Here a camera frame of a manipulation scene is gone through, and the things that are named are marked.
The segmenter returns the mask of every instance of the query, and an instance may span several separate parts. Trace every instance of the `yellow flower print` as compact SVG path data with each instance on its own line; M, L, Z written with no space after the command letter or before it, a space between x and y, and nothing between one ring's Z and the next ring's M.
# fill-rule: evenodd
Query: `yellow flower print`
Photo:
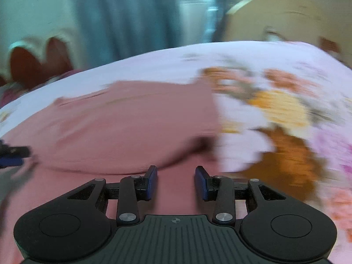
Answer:
M308 111L294 96L280 90L261 91L249 104L261 108L269 121L283 127L288 134L307 137Z

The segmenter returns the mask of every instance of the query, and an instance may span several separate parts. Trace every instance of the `blue curtain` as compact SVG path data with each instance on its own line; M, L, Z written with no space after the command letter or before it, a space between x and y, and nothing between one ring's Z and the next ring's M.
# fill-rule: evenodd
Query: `blue curtain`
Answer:
M203 42L216 42L221 40L227 10L227 0L212 0L211 6L207 10Z
M178 0L74 0L89 65L181 43Z

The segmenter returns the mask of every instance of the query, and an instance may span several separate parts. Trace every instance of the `folded fabric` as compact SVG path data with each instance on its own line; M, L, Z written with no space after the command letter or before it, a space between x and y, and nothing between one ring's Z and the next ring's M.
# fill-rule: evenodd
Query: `folded fabric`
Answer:
M82 97L57 99L4 140L31 145L47 168L133 174L151 164L165 167L212 144L218 130L206 81L123 81Z
M20 216L97 177L118 182L126 174L143 174L151 164L164 167L154 199L140 204L141 214L206 214L212 204L197 198L194 170L197 165L211 175L219 170L207 155L192 152L211 146L219 128L210 87L202 80L117 82L80 98L56 100L4 136L12 146L32 146L39 163L2 207L0 264L23 259L13 239ZM116 207L110 202L108 217L116 217Z

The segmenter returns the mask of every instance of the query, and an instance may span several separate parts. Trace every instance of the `curtain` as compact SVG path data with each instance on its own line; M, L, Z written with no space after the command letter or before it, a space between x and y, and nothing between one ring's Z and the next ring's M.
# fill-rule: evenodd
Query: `curtain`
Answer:
M207 10L203 42L216 42L221 40L227 10L227 0L212 0L211 6Z
M177 47L178 0L74 0L89 66Z

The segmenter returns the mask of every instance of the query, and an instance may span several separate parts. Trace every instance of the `silver screw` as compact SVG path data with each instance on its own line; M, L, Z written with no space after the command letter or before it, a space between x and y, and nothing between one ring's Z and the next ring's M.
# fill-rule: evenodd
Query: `silver screw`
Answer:
M222 212L222 213L218 213L215 218L219 221L230 221L233 217L230 213L226 213L226 212Z
M136 218L137 218L136 215L134 213L130 213L130 212L122 213L119 216L119 219L122 221L133 221Z

